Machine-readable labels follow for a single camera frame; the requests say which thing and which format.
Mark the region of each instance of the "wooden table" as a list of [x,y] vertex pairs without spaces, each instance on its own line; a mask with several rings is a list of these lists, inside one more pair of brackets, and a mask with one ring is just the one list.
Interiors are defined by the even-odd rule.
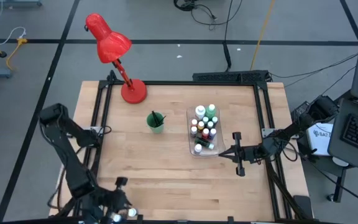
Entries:
[[[82,83],[73,118],[80,126],[91,123],[97,86],[98,82]],[[220,109],[226,148],[234,144],[232,132],[235,131],[242,133],[242,146],[260,143],[253,88],[151,85],[147,91],[144,102],[131,105],[122,99],[121,87],[113,86],[107,119],[112,133],[104,137],[99,185],[114,189],[116,177],[128,177],[124,190],[145,220],[212,221],[233,216],[235,221],[273,221],[263,164],[245,162],[246,176],[239,177],[236,165],[229,159],[199,158],[189,152],[186,109],[210,103]],[[287,127],[291,117],[283,84],[268,83],[268,92],[276,128]],[[262,91],[260,98],[268,127]],[[152,134],[146,125],[145,119],[152,110],[167,115],[162,134]],[[301,161],[290,162],[282,155],[282,163],[288,191],[292,195],[308,196]],[[277,196],[281,217],[285,217],[278,189]],[[70,197],[63,183],[62,205]]]

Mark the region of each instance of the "small bottle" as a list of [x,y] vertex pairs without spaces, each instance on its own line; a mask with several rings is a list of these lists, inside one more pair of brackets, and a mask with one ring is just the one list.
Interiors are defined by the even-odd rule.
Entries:
[[197,127],[191,127],[190,135],[191,135],[191,137],[196,137],[196,135],[197,135]]
[[205,116],[205,107],[203,105],[199,105],[196,107],[196,117],[199,121],[201,121]]
[[204,117],[204,118],[203,118],[204,124],[208,123],[208,121],[209,121],[209,119],[208,119],[207,117]]
[[212,122],[214,123],[214,128],[216,127],[216,124],[218,123],[218,118],[217,117],[213,117],[212,118]]
[[191,127],[197,127],[198,121],[196,119],[191,120]]
[[211,129],[214,127],[214,123],[212,121],[209,121],[208,124],[206,124],[206,127]]
[[135,217],[137,215],[137,210],[134,208],[128,209],[128,216],[129,217]]
[[205,116],[209,119],[212,119],[216,114],[216,107],[215,105],[209,105],[205,110]]
[[119,223],[122,220],[122,216],[118,214],[114,214],[112,217],[112,221],[115,223]]
[[208,139],[208,136],[209,136],[209,129],[204,128],[204,130],[203,130],[203,139]]
[[203,150],[203,147],[202,147],[200,144],[197,144],[197,145],[194,147],[194,153],[197,154],[197,155],[198,155],[202,150]]
[[209,139],[214,139],[216,135],[216,129],[211,129],[209,132]]
[[205,127],[204,122],[200,121],[197,125],[198,132],[202,132]]
[[210,143],[209,141],[207,141],[205,139],[199,138],[199,137],[196,137],[195,143],[200,144],[204,147],[207,147],[208,149],[214,149],[214,144]]

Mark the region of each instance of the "green cup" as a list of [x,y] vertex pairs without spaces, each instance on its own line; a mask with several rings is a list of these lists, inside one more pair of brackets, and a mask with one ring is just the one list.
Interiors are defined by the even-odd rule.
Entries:
[[[162,114],[157,113],[157,112],[154,112],[154,113],[155,113],[155,117],[157,118],[157,120],[161,121],[162,118],[163,118]],[[154,117],[153,117],[152,113],[150,113],[147,116],[146,122],[147,122],[147,125],[153,131],[154,134],[160,134],[162,132],[162,130],[164,129],[164,121],[161,121],[160,126],[156,127],[156,123],[155,123],[155,120],[154,120]]]

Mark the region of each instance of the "red desk lamp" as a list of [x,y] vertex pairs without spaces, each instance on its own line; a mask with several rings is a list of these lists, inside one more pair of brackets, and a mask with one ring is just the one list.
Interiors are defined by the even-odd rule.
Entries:
[[131,47],[132,42],[126,36],[114,32],[97,13],[90,14],[85,24],[98,42],[98,55],[102,63],[112,63],[121,74],[125,83],[121,95],[128,103],[140,103],[147,96],[146,85],[142,80],[129,79],[119,58]]

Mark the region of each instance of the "lamp base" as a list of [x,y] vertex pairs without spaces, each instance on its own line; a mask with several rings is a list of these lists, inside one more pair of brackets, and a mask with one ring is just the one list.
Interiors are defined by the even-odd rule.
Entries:
[[146,99],[147,89],[142,80],[132,79],[134,90],[130,90],[126,83],[122,85],[121,96],[128,103],[140,103]]

